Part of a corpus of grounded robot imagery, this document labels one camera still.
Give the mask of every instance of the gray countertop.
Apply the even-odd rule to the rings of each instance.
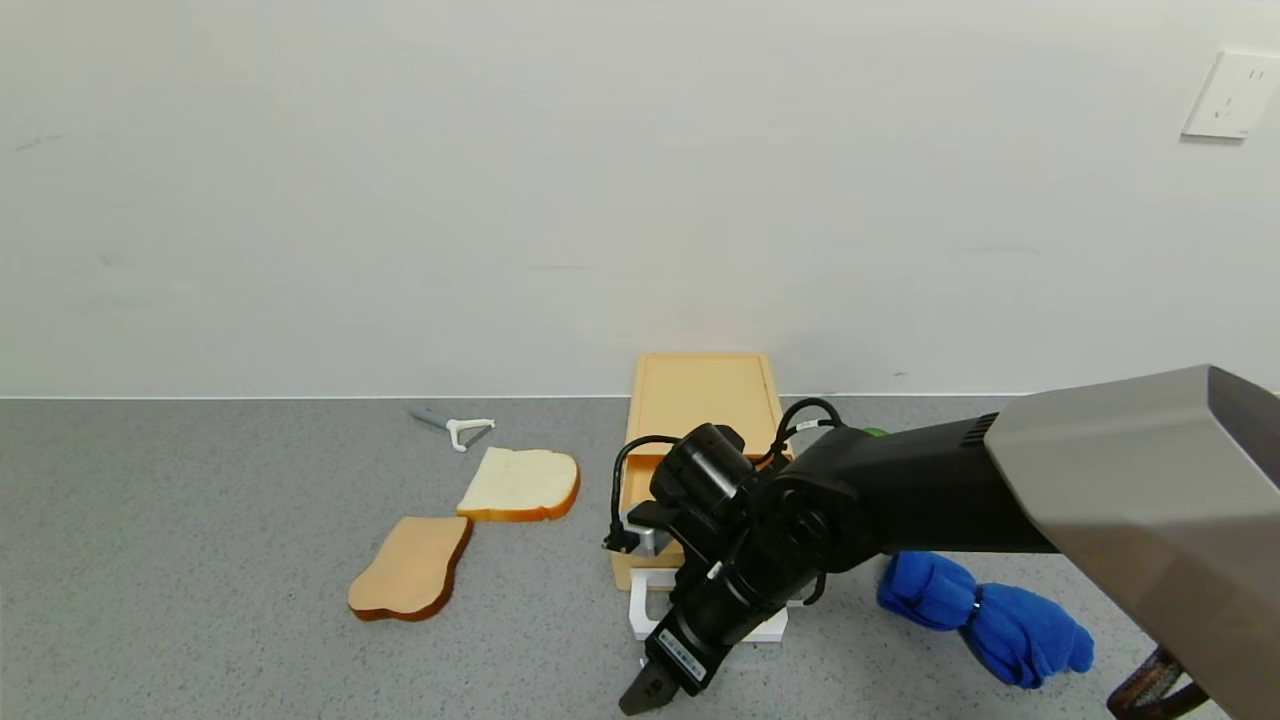
[[[1000,398],[840,398],[890,430]],[[625,400],[438,401],[498,429],[471,452],[404,402],[0,402],[0,703],[9,717],[614,717],[640,643],[599,548]],[[453,598],[361,623],[347,587],[402,515],[452,515],[486,445],[582,468],[562,520],[480,524]],[[878,609],[879,562],[833,578],[780,646],[742,646],[676,717],[1108,717],[1152,643],[1066,560],[957,556],[1056,600],[1097,664],[1007,688],[954,633]],[[1194,717],[1224,717],[1207,706]]]

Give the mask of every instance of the electrical socket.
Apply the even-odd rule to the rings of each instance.
[[[1249,137],[1280,86],[1280,58],[1219,53],[1183,135]]]

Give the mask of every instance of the bread slice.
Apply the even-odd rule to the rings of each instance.
[[[485,450],[458,515],[525,523],[563,518],[577,498],[577,462],[549,450]]]
[[[361,620],[426,620],[449,601],[470,538],[467,518],[401,518],[351,583],[347,606]]]

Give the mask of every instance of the blue towel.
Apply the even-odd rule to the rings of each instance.
[[[1059,603],[1023,588],[979,585],[933,552],[895,555],[876,598],[925,628],[959,629],[978,660],[1010,685],[1038,688],[1068,667],[1093,666],[1093,637]]]

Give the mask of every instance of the vegetable peeler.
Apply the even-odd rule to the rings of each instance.
[[[424,423],[426,423],[429,425],[435,425],[436,428],[440,428],[443,430],[448,430],[449,432],[449,441],[453,442],[453,450],[457,450],[458,452],[466,452],[468,447],[471,447],[472,445],[475,445],[475,442],[477,439],[480,439],[481,437],[486,436],[489,433],[489,430],[492,430],[494,428],[494,421],[493,420],[488,420],[488,419],[454,420],[452,418],[445,418],[444,415],[440,415],[439,413],[433,413],[433,411],[428,410],[426,407],[410,407],[408,409],[408,414],[412,415],[415,419],[422,420]],[[466,442],[462,442],[460,434],[463,430],[474,430],[474,429],[477,429],[477,428],[480,429],[479,433],[475,433],[475,434],[470,436],[466,439]]]

